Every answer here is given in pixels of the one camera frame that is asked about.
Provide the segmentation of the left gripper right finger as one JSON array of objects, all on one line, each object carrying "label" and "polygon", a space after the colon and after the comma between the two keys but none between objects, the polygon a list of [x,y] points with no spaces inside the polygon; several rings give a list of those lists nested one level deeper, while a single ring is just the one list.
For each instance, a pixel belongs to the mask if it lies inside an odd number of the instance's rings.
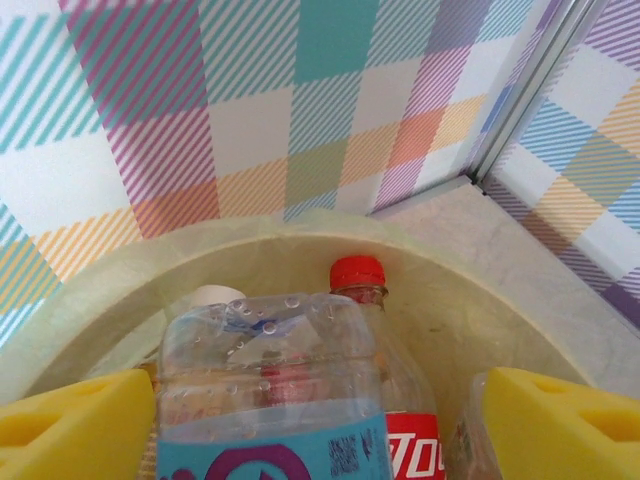
[{"label": "left gripper right finger", "polygon": [[640,480],[640,400],[497,367],[483,421],[503,480]]}]

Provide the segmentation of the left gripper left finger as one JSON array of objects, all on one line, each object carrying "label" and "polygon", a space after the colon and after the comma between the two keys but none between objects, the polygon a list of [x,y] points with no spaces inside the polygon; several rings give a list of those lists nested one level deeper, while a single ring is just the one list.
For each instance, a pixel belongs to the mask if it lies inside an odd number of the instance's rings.
[{"label": "left gripper left finger", "polygon": [[0,406],[0,480],[135,480],[153,421],[142,369]]}]

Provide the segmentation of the aluminium corner post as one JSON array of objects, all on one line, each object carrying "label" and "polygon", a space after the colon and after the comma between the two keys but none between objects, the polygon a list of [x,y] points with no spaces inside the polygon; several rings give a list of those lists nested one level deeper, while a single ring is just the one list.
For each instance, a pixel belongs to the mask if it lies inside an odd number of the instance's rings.
[{"label": "aluminium corner post", "polygon": [[482,109],[482,123],[465,160],[465,174],[472,183],[484,182],[597,1],[534,0]]}]

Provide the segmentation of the amber tea bottle yellow label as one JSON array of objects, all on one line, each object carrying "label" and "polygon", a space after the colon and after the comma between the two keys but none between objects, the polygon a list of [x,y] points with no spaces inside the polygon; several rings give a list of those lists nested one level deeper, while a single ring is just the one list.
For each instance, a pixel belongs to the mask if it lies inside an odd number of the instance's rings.
[{"label": "amber tea bottle yellow label", "polygon": [[236,300],[243,300],[246,295],[241,291],[224,285],[203,285],[198,287],[190,296],[188,310],[216,304],[229,304]]}]

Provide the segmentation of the thin aluminium rail along wall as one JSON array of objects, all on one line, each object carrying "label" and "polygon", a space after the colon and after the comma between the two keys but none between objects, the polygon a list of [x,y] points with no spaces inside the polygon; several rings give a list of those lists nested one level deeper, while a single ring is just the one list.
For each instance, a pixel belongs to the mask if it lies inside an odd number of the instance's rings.
[{"label": "thin aluminium rail along wall", "polygon": [[368,217],[375,220],[383,220],[391,216],[394,216],[396,214],[399,214],[403,211],[406,211],[416,206],[427,203],[430,200],[436,197],[442,196],[457,188],[470,185],[471,183],[472,181],[468,176],[459,176],[456,178],[452,178],[447,181],[434,184],[433,186],[423,191],[420,191],[418,194],[414,196],[407,197],[406,199],[403,199],[387,207],[384,207],[380,210],[377,210],[369,214]]}]

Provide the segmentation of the cola bottle red cap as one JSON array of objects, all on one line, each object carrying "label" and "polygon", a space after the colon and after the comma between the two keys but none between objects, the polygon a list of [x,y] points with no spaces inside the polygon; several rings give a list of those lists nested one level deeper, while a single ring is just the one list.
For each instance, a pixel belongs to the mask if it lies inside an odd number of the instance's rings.
[{"label": "cola bottle red cap", "polygon": [[435,396],[385,310],[384,267],[367,255],[331,266],[330,289],[358,303],[375,336],[394,480],[448,480]]}]

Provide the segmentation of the cream plastic waste bin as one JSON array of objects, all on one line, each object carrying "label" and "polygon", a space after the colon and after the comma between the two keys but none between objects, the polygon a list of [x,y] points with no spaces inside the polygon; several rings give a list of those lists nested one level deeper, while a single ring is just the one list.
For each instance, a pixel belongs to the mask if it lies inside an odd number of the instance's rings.
[{"label": "cream plastic waste bin", "polygon": [[527,318],[385,224],[311,210],[218,219],[125,246],[73,277],[0,348],[0,405],[45,439],[91,396],[158,427],[172,480],[424,478],[478,377],[520,369],[640,399],[640,338],[617,321]]}]

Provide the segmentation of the clear water bottle blue cap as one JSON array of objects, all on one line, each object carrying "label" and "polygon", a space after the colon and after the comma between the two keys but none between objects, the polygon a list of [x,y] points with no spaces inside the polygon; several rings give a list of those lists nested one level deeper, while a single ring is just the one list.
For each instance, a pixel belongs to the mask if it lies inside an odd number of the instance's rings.
[{"label": "clear water bottle blue cap", "polygon": [[159,347],[156,480],[393,480],[375,356],[343,296],[175,318]]}]

